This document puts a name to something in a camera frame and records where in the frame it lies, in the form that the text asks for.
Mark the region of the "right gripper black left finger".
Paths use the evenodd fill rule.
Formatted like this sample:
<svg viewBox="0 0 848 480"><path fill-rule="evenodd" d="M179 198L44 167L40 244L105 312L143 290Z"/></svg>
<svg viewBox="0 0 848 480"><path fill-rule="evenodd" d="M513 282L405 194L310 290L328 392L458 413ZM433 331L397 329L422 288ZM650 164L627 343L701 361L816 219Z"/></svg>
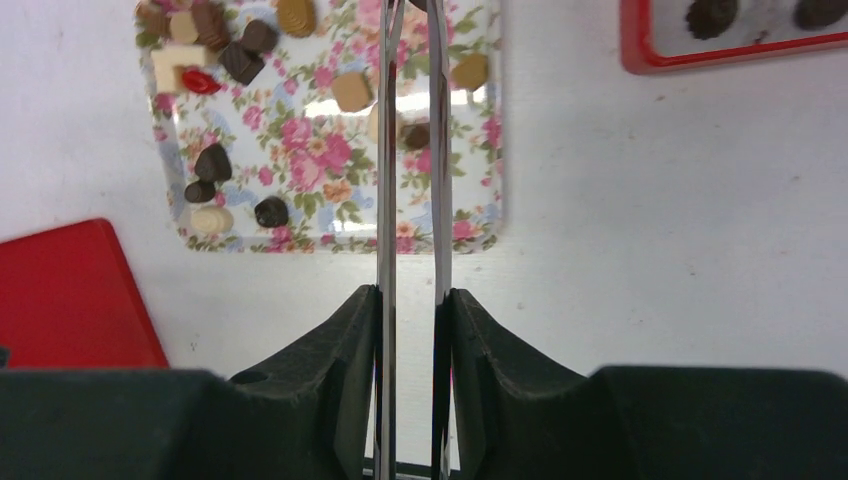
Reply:
<svg viewBox="0 0 848 480"><path fill-rule="evenodd" d="M358 479L379 293L230 379L205 370L5 370L5 479Z"/></svg>

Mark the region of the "metal serving tongs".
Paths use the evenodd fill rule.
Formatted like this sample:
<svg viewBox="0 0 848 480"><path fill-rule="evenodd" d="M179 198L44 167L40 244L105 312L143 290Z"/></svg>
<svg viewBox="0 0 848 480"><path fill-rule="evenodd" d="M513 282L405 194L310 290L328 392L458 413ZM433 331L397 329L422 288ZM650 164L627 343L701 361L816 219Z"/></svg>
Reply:
<svg viewBox="0 0 848 480"><path fill-rule="evenodd" d="M397 476L396 445L396 304L397 304L397 51L405 4L384 1L380 12L378 118L377 288L381 301L380 343L376 351L379 380L375 419L374 476ZM431 220L435 260L433 351L432 479L447 479L450 467L451 350L446 304L452 283L451 91L448 80L448 35L441 1L424 4L429 55L429 147L431 152Z"/></svg>

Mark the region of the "red box lid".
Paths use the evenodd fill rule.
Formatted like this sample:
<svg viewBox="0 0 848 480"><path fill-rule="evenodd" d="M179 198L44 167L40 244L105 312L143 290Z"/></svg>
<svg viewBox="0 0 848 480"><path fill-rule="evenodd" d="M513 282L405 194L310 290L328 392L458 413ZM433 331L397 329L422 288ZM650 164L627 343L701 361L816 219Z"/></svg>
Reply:
<svg viewBox="0 0 848 480"><path fill-rule="evenodd" d="M169 365L103 218L2 243L1 347L11 369Z"/></svg>

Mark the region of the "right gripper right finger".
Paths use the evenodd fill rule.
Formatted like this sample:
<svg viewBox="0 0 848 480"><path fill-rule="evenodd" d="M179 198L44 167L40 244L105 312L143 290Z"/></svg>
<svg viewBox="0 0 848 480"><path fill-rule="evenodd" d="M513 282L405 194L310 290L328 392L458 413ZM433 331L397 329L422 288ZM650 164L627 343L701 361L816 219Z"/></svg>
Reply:
<svg viewBox="0 0 848 480"><path fill-rule="evenodd" d="M823 371L605 366L583 376L451 295L465 479L843 479L847 382Z"/></svg>

